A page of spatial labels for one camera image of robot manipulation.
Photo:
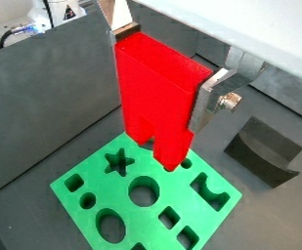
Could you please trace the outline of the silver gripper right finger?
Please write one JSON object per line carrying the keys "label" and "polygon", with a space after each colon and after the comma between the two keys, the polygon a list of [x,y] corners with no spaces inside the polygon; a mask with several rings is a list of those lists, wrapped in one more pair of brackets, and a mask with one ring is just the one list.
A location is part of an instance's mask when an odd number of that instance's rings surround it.
{"label": "silver gripper right finger", "polygon": [[197,133],[221,109],[232,112],[241,102],[235,90],[249,84],[260,75],[267,63],[235,47],[229,47],[224,67],[203,82],[195,98],[188,129]]}

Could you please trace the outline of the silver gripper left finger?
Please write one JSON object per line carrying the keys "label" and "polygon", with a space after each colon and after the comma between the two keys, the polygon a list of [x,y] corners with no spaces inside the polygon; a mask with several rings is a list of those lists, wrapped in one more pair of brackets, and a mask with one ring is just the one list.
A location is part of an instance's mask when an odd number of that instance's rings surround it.
{"label": "silver gripper left finger", "polygon": [[96,0],[108,24],[111,43],[115,44],[140,31],[133,21],[127,0]]}

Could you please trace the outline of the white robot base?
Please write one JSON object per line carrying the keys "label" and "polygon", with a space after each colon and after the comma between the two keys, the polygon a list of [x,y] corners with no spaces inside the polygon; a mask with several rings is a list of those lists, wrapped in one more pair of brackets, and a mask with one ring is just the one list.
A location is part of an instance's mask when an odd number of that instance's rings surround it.
{"label": "white robot base", "polygon": [[91,0],[0,0],[0,48],[87,14]]}

